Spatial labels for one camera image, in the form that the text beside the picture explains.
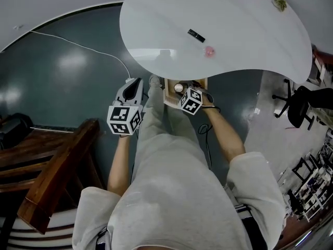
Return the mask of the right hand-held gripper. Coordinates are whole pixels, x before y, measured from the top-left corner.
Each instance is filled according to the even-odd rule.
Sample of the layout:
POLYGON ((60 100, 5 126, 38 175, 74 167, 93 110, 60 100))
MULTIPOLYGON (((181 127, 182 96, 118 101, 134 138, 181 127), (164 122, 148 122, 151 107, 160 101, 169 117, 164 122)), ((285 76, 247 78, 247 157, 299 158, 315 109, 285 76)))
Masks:
POLYGON ((178 103, 179 109, 195 115, 202 106, 202 92, 188 88, 178 103))

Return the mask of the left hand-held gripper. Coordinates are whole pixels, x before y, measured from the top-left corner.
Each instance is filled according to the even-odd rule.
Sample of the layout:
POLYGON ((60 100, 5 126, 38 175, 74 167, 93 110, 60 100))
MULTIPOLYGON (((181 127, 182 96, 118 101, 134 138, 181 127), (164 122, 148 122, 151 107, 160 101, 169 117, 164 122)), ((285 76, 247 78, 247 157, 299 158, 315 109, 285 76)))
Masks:
POLYGON ((113 134, 133 135, 142 122, 144 81, 129 79, 116 94, 116 101, 109 106, 107 124, 113 134), (123 103, 132 100, 133 105, 123 103))

